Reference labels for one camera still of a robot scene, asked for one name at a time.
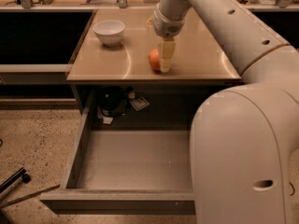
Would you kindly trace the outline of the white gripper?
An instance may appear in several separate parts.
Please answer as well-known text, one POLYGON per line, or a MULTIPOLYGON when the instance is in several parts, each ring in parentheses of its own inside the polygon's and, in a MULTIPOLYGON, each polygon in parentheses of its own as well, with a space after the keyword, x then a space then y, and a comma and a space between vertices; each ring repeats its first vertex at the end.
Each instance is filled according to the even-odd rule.
POLYGON ((167 7, 159 3, 153 12, 153 27, 156 35, 164 37, 158 46, 160 70, 167 73, 171 67, 178 35, 185 23, 186 10, 178 7, 167 7))

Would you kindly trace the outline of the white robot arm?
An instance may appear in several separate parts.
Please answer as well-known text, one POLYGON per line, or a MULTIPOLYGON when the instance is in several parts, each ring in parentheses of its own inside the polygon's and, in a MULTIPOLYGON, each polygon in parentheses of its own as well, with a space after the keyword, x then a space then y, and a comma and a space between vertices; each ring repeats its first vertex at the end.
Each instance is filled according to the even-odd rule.
POLYGON ((289 162, 299 147, 298 52, 235 0, 160 0, 157 35, 193 8, 242 78, 197 110, 190 159, 198 224, 292 224, 289 162))

